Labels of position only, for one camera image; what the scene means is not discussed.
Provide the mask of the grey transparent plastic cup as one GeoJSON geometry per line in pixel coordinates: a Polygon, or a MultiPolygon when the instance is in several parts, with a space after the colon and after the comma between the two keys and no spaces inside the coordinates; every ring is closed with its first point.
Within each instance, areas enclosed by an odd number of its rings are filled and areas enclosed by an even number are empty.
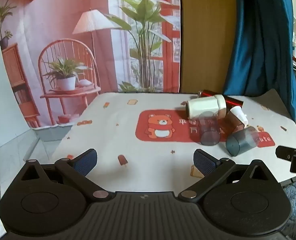
{"type": "Polygon", "coordinates": [[[198,117],[200,143],[205,146],[217,145],[220,141],[220,128],[216,114],[207,111],[198,117]]]}

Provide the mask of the teal transparent plastic cup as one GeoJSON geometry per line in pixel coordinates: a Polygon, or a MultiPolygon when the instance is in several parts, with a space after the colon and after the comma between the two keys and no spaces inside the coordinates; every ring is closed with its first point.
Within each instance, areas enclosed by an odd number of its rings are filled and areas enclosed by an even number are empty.
{"type": "Polygon", "coordinates": [[[226,140],[226,149],[232,157],[245,153],[259,144],[258,131],[250,126],[232,133],[226,140]]]}

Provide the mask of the brown transparent plastic cup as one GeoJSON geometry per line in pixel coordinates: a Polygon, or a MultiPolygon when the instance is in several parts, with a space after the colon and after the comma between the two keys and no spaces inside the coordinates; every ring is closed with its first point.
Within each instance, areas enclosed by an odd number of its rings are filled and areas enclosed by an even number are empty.
{"type": "Polygon", "coordinates": [[[241,131],[245,128],[244,123],[240,121],[231,111],[226,116],[218,120],[219,127],[226,135],[241,131]]]}

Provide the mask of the large white cylinder cup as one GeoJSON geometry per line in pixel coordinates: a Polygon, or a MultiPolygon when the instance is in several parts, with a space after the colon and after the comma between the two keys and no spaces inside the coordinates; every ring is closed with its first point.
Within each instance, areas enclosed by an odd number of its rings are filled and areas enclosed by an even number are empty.
{"type": "Polygon", "coordinates": [[[189,119],[196,119],[201,114],[208,112],[222,119],[226,116],[227,111],[226,101],[220,94],[191,99],[186,102],[185,108],[189,119]]]}

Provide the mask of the small white ridged cup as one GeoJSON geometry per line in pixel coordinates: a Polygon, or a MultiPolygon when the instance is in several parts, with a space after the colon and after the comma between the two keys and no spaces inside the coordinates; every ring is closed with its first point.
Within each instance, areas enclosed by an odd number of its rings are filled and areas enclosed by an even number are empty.
{"type": "Polygon", "coordinates": [[[246,127],[249,124],[247,115],[243,112],[241,106],[234,106],[230,109],[230,112],[235,115],[246,127]]]}

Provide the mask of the pink room printed backdrop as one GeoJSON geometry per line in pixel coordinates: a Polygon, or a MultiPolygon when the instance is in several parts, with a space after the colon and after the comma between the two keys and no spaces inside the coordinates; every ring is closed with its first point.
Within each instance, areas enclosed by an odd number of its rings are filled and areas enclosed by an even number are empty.
{"type": "Polygon", "coordinates": [[[57,141],[103,93],[179,91],[181,0],[0,0],[0,43],[24,120],[57,141]]]}

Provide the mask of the red metallic tumbler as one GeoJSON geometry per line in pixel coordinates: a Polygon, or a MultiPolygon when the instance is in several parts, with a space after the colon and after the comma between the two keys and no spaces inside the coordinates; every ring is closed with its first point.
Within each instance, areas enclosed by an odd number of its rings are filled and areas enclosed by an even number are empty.
{"type": "MultiPolygon", "coordinates": [[[[213,92],[211,90],[204,89],[204,90],[200,90],[198,92],[198,97],[203,98],[203,97],[208,97],[208,96],[214,96],[216,94],[217,94],[217,92],[213,92]]],[[[237,99],[234,99],[234,98],[232,98],[230,96],[226,96],[226,95],[223,95],[223,97],[225,99],[226,106],[228,109],[231,109],[235,106],[240,106],[240,107],[243,106],[243,101],[241,101],[241,100],[237,100],[237,99]]]]}

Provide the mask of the white bear print tablecloth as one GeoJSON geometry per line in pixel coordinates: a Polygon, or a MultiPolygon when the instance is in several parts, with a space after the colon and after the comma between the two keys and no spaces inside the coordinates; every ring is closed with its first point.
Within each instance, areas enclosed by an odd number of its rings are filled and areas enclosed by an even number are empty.
{"type": "MultiPolygon", "coordinates": [[[[191,94],[123,94],[97,96],[60,142],[52,161],[74,158],[93,148],[98,155],[88,178],[108,191],[179,193],[200,179],[193,154],[201,148],[195,120],[184,104],[191,94]]],[[[275,155],[279,145],[296,148],[296,123],[275,90],[257,98],[240,96],[260,146],[237,157],[238,164],[262,160],[277,181],[294,176],[290,163],[275,155]]]]}

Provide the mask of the teal blue curtain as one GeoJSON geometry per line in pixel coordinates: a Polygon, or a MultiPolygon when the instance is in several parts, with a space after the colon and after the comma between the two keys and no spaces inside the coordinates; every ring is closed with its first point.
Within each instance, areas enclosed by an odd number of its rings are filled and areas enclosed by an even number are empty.
{"type": "Polygon", "coordinates": [[[292,0],[236,0],[235,40],[224,94],[260,96],[275,89],[296,120],[293,19],[292,0]]]}

